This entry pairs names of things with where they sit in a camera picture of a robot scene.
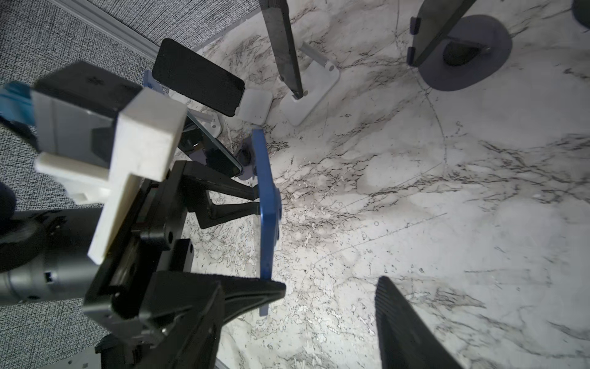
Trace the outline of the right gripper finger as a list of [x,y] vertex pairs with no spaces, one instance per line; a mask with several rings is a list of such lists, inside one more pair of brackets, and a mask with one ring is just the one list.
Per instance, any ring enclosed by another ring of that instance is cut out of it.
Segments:
[[390,278],[379,278],[374,301],[383,368],[461,367]]

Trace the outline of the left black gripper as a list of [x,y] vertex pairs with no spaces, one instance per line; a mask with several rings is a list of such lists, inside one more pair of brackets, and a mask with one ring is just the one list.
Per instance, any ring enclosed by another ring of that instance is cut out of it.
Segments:
[[[187,273],[187,214],[201,229],[259,215],[258,185],[241,187],[226,187],[224,174],[196,161],[176,162],[162,182],[141,183],[82,305],[109,332],[95,347],[101,367],[137,367],[165,337],[218,335],[229,321],[284,298],[282,282]],[[215,204],[210,191],[250,202]],[[143,307],[151,323],[141,320]]]

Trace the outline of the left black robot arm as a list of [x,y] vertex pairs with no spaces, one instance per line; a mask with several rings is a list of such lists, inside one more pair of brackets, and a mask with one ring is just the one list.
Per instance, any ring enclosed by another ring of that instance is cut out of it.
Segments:
[[3,196],[1,303],[80,298],[84,314],[108,331],[95,349],[103,368],[212,368],[222,327],[286,293],[270,276],[269,246],[259,278],[191,271],[188,213],[209,228],[263,209],[258,187],[195,161],[144,182],[101,264],[87,254],[99,208],[14,212],[13,201]]

